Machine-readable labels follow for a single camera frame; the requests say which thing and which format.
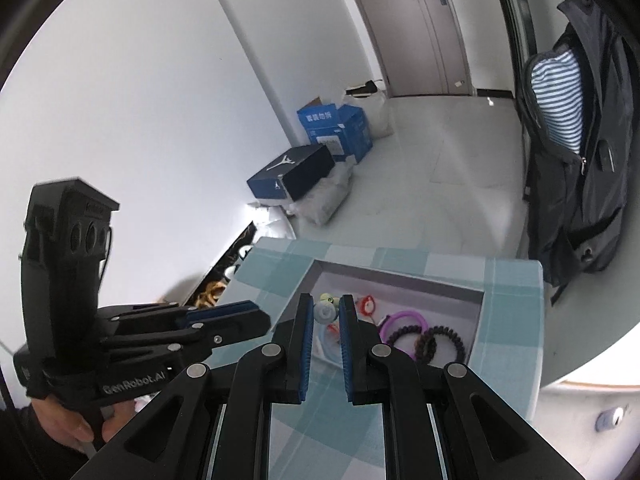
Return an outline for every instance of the baseboard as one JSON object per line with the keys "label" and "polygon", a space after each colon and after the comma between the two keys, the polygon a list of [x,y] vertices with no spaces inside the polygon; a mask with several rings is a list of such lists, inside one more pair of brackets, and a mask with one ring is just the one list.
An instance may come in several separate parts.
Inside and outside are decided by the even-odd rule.
{"label": "baseboard", "polygon": [[502,99],[513,99],[511,90],[491,90],[488,88],[477,88],[476,95],[478,97],[495,97]]}

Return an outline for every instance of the blue cardboard box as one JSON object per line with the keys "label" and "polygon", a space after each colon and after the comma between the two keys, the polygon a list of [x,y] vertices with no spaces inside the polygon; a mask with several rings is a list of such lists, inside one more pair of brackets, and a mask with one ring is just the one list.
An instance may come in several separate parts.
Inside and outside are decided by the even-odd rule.
{"label": "blue cardboard box", "polygon": [[350,105],[316,104],[314,100],[298,110],[298,118],[313,144],[324,144],[336,161],[354,155],[360,162],[371,149],[367,118],[362,111]]}

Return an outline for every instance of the white ball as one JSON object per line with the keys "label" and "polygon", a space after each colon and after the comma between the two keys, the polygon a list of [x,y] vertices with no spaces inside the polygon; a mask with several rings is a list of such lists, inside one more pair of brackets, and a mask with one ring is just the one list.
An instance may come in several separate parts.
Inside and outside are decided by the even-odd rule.
{"label": "white ball", "polygon": [[338,317],[338,309],[329,300],[320,300],[314,305],[314,319],[321,325],[328,325]]}

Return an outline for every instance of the metal screw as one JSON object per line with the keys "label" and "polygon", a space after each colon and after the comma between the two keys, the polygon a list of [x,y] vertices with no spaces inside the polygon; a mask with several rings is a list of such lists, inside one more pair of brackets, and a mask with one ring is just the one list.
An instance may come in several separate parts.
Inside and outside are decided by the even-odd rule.
{"label": "metal screw", "polygon": [[447,372],[451,377],[464,377],[466,375],[466,367],[460,363],[452,363],[447,367]]}
{"label": "metal screw", "polygon": [[371,353],[378,357],[389,357],[391,355],[391,347],[389,345],[379,343],[373,346]]}
{"label": "metal screw", "polygon": [[207,365],[203,363],[195,363],[187,368],[187,375],[192,379],[197,379],[207,373],[207,370],[209,370]]}
{"label": "metal screw", "polygon": [[267,357],[274,357],[280,353],[280,345],[276,345],[276,343],[267,343],[262,347],[262,354]]}

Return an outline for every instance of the dark sleeve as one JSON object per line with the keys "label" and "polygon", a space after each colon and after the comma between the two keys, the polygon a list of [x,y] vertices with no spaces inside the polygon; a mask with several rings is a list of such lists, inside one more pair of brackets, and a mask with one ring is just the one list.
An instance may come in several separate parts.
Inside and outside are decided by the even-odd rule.
{"label": "dark sleeve", "polygon": [[[18,416],[31,453],[47,480],[69,480],[86,462],[84,454],[62,446],[45,433],[31,405],[18,410]],[[0,459],[2,468],[14,472],[12,478],[38,480],[29,455],[4,410],[0,410]]]}

